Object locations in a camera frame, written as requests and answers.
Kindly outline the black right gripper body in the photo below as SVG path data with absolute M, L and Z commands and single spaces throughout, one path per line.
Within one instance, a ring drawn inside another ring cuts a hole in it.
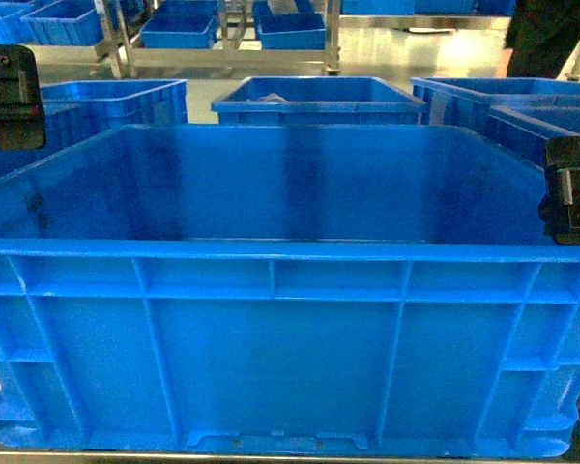
M 580 245 L 580 136 L 547 141 L 544 178 L 538 207 L 544 234 L 560 245 Z

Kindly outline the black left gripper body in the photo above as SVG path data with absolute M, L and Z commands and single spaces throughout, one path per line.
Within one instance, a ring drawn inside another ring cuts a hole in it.
M 45 112 L 33 51 L 0 44 L 0 149 L 38 150 L 46 145 Z

